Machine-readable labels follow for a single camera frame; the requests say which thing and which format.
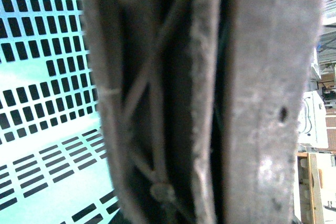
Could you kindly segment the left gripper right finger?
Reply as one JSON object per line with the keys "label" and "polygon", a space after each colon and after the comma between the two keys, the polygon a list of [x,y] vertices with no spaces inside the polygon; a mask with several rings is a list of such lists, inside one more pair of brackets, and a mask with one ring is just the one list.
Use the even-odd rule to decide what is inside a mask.
{"label": "left gripper right finger", "polygon": [[224,223],[289,223],[298,116],[326,0],[229,0]]}

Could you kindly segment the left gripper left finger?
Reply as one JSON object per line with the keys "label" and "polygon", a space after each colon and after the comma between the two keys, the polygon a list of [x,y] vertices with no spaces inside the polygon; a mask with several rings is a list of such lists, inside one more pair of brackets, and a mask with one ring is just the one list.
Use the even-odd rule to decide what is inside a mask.
{"label": "left gripper left finger", "polygon": [[114,192],[131,223],[216,223],[220,0],[83,0]]}

